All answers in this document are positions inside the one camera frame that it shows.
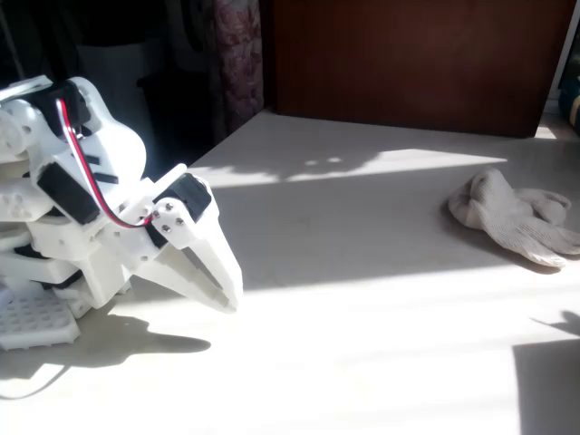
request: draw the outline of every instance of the robotic arm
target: robotic arm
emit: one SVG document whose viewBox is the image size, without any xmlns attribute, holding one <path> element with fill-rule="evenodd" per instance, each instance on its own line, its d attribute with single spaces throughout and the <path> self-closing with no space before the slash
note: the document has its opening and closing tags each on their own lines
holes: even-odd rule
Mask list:
<svg viewBox="0 0 580 435">
<path fill-rule="evenodd" d="M 0 305 L 0 348 L 72 341 L 73 317 L 105 305 L 133 275 L 237 310 L 242 274 L 209 185 L 182 164 L 155 183 L 141 179 L 145 159 L 140 137 L 83 78 L 0 92 L 0 171 L 28 168 L 0 179 L 0 276 L 14 294 Z M 69 310 L 67 332 L 36 319 L 34 300 Z"/>
</svg>

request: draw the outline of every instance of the wooden cabinet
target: wooden cabinet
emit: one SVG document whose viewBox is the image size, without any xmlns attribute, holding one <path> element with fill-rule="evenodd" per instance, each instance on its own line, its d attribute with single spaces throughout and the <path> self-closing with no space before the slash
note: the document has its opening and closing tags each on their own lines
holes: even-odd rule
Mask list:
<svg viewBox="0 0 580 435">
<path fill-rule="evenodd" d="M 281 114 L 526 137 L 575 0 L 264 0 Z"/>
</svg>

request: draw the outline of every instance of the patterned curtain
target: patterned curtain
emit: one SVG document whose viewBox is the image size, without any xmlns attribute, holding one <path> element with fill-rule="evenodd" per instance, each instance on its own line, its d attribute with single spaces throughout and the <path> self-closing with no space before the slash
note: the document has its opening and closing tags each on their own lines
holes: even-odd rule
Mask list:
<svg viewBox="0 0 580 435">
<path fill-rule="evenodd" d="M 202 0 L 216 142 L 264 107 L 258 0 Z"/>
</svg>

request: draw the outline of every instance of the white 3d-printed part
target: white 3d-printed part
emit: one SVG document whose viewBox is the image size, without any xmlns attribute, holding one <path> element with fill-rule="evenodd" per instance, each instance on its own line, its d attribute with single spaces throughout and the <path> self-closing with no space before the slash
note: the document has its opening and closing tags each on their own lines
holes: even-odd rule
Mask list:
<svg viewBox="0 0 580 435">
<path fill-rule="evenodd" d="M 81 331 L 66 301 L 53 292 L 27 290 L 0 309 L 0 349 L 72 343 Z"/>
</svg>

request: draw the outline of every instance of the work glove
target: work glove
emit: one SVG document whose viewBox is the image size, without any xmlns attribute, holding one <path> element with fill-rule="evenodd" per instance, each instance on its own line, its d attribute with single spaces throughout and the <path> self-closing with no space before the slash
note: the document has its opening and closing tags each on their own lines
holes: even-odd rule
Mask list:
<svg viewBox="0 0 580 435">
<path fill-rule="evenodd" d="M 512 189 L 497 169 L 484 169 L 449 198 L 463 225 L 482 229 L 501 247 L 543 266 L 564 267 L 558 254 L 580 254 L 580 234 L 559 225 L 570 201 L 556 193 Z"/>
</svg>

